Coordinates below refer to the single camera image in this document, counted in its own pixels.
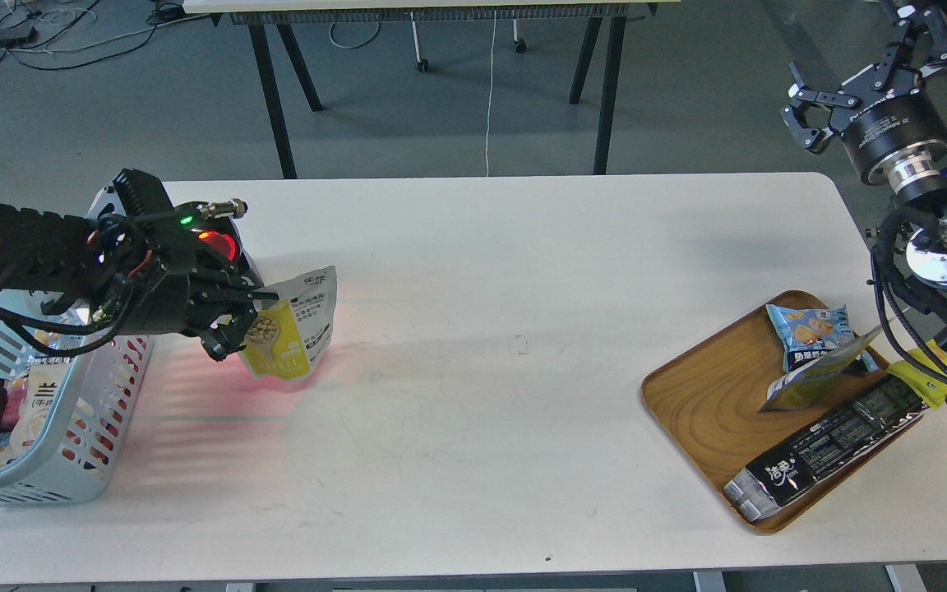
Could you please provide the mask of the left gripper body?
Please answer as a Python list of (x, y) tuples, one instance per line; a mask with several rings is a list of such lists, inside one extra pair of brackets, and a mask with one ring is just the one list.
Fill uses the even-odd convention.
[(94, 238), (95, 262), (106, 281), (91, 296), (91, 325), (102, 335), (198, 337), (214, 319), (255, 313), (255, 303), (200, 303), (196, 275), (226, 275), (196, 268), (192, 238)]

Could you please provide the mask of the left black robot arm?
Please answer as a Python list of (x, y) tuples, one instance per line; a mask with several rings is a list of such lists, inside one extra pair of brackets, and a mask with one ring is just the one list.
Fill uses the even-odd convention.
[(173, 205), (151, 173), (124, 169), (90, 216), (0, 203), (0, 325), (52, 357), (119, 335), (195, 337), (211, 359), (241, 351), (279, 301), (247, 258), (240, 199)]

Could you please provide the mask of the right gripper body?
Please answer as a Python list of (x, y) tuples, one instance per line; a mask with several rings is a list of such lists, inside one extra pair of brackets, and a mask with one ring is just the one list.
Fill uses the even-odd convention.
[(831, 130), (868, 185), (886, 183), (883, 162), (895, 151), (924, 147), (935, 160), (947, 154), (947, 125), (923, 90), (920, 72), (895, 70), (879, 87), (875, 79), (875, 70), (847, 79), (831, 112)]

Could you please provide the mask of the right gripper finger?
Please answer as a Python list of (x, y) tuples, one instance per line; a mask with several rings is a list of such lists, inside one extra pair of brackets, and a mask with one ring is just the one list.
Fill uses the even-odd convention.
[(849, 127), (850, 117), (860, 108), (861, 99), (843, 89), (812, 89), (796, 62), (790, 62), (788, 68), (793, 82), (787, 90), (788, 102), (782, 108), (781, 118), (801, 149), (813, 155), (822, 154)]
[[(880, 1), (892, 25), (892, 36), (876, 64), (876, 82), (895, 83), (898, 72), (908, 72), (913, 83), (947, 72), (947, 16), (935, 1)], [(912, 60), (918, 42), (931, 42), (921, 65)]]

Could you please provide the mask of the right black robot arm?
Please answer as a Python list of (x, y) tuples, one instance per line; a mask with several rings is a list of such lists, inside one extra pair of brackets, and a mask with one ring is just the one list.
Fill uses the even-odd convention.
[(926, 80), (947, 72), (947, 16), (931, 1), (883, 1), (892, 35), (879, 60), (837, 90), (794, 82), (781, 117), (801, 149), (844, 146), (861, 183), (886, 185), (895, 205), (876, 229), (871, 286), (887, 341), (891, 323), (916, 348), (902, 359), (947, 397), (947, 125)]

